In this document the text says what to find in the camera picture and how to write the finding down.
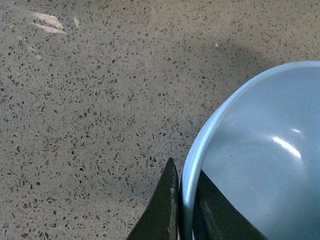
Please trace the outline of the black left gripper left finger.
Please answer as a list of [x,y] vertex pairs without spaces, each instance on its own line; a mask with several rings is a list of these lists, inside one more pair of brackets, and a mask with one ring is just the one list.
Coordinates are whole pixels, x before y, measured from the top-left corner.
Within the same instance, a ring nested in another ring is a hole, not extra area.
[[150,202],[128,240],[176,240],[179,218],[179,178],[169,158]]

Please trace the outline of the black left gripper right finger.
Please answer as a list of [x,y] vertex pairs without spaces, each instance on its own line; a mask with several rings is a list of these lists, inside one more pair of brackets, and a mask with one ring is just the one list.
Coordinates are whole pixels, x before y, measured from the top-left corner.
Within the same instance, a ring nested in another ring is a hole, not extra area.
[[200,172],[196,189],[192,230],[195,240],[266,239],[203,171]]

